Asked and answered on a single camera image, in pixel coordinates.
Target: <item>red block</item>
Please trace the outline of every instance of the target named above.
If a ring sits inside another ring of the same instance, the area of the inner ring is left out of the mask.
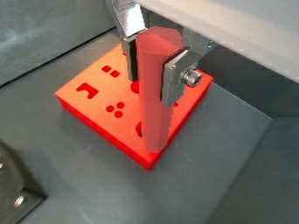
[[[172,109],[166,145],[201,100],[210,81],[212,78],[202,74],[200,85],[185,88],[184,96]],[[158,153],[145,149],[140,133],[138,86],[128,79],[121,46],[100,58],[54,95],[61,106],[149,171],[166,145]]]
[[[166,145],[173,107],[160,101],[164,62],[184,48],[174,29],[150,27],[136,36],[137,79],[144,147],[160,152]]]

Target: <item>white panel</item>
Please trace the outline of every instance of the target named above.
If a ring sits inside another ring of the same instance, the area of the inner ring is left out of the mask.
[[[134,1],[299,82],[299,1]]]

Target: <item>bolt head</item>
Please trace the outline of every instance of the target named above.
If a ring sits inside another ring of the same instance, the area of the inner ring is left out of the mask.
[[[190,69],[184,77],[182,77],[182,82],[189,88],[194,88],[201,80],[201,74],[196,71],[196,69]]]
[[[213,41],[210,40],[208,43],[208,48],[210,48]]]
[[[13,206],[14,206],[14,207],[18,207],[22,203],[24,203],[24,196],[20,196],[20,197],[16,199],[16,201],[14,201],[14,203],[13,203]]]

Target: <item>gray wall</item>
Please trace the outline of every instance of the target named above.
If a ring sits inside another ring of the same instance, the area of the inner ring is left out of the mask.
[[[217,47],[200,61],[213,82],[272,118],[299,116],[299,83]]]
[[[113,26],[104,0],[2,0],[0,86]]]

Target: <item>gray table surface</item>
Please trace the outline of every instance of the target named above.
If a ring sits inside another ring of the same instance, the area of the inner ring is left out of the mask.
[[[212,224],[299,223],[299,116],[276,119]]]
[[[117,44],[110,31],[0,88],[0,139],[49,194],[22,223],[205,223],[272,122],[212,84],[154,169],[144,171],[53,97]]]

